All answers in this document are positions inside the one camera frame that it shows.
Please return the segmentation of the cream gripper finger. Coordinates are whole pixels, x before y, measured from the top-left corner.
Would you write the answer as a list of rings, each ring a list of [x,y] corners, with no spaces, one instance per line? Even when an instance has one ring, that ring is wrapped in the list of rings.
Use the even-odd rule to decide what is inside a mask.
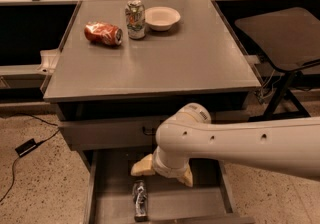
[[[177,180],[187,187],[193,186],[193,174],[189,164],[177,174]]]
[[[153,155],[148,154],[140,161],[136,162],[131,168],[132,176],[151,176],[154,175]]]

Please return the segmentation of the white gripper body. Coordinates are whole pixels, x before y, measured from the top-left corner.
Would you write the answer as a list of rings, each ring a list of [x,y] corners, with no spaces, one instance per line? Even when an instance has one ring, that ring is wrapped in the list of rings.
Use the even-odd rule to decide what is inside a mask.
[[[189,159],[157,147],[152,157],[153,169],[166,178],[191,177]]]

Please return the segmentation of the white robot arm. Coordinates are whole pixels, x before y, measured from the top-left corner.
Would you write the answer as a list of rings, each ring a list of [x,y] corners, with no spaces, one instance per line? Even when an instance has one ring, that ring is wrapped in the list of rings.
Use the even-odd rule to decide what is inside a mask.
[[[189,103],[160,124],[155,151],[131,168],[133,176],[159,174],[191,187],[191,158],[232,162],[291,176],[320,178],[320,118],[213,124]]]

